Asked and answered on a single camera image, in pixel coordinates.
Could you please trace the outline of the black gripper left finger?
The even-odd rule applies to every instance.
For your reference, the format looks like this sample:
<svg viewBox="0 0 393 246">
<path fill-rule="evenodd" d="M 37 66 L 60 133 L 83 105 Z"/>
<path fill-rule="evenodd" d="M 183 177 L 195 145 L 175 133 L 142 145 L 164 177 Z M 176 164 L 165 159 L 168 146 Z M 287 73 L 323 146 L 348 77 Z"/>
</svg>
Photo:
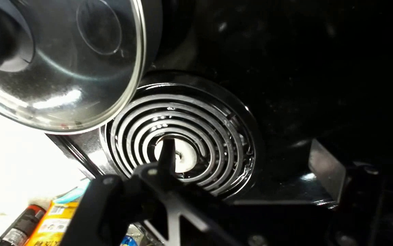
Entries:
<svg viewBox="0 0 393 246">
<path fill-rule="evenodd" d="M 186 246 L 207 241 L 233 246 L 233 237 L 214 209 L 221 203 L 173 175 L 175 142 L 166 140 L 160 160 L 139 167 L 123 181 L 117 175 L 93 179 L 82 196 L 59 246 L 120 246 L 128 227 L 160 222 L 154 233 L 166 233 L 166 246 Z"/>
</svg>

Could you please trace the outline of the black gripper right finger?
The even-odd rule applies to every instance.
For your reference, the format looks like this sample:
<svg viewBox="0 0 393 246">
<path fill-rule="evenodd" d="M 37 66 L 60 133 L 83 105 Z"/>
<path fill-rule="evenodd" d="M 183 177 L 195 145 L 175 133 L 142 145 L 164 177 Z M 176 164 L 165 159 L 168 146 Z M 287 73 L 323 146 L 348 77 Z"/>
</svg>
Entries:
<svg viewBox="0 0 393 246">
<path fill-rule="evenodd" d="M 308 167 L 334 201 L 327 239 L 333 246 L 374 246 L 383 205 L 383 178 L 377 170 L 344 159 L 311 141 Z"/>
</svg>

